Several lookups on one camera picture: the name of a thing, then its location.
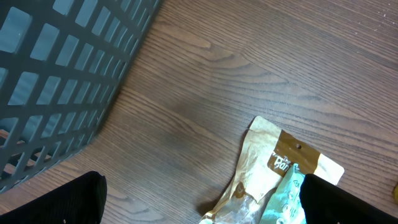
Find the brown teal snack bag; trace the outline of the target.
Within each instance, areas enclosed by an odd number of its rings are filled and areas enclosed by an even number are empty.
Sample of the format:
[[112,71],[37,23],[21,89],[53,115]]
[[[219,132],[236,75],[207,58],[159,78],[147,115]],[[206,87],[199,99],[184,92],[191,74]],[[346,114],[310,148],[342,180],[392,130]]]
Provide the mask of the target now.
[[306,223],[300,188],[306,174],[336,185],[344,168],[261,116],[244,138],[235,175],[201,224]]

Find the yellow liquid bottle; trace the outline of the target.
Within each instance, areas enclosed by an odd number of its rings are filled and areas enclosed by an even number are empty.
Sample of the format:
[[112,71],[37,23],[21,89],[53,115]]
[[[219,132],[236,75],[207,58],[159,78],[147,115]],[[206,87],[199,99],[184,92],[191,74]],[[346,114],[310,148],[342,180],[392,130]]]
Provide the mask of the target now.
[[396,186],[394,187],[392,194],[393,194],[394,202],[396,204],[398,204],[398,184],[396,184]]

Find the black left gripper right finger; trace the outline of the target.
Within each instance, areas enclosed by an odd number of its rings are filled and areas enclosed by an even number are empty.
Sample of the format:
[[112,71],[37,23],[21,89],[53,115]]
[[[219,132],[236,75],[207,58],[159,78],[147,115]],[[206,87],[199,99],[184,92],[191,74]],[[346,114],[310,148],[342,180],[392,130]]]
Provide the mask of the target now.
[[307,174],[300,201],[308,224],[397,224],[397,218],[314,175]]

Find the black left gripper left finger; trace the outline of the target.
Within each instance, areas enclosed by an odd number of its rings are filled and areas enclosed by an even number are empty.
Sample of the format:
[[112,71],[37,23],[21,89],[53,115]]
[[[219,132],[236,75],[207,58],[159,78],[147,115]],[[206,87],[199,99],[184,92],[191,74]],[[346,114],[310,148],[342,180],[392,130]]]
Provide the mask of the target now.
[[1,224],[100,223],[106,197],[106,177],[90,171],[1,215]]

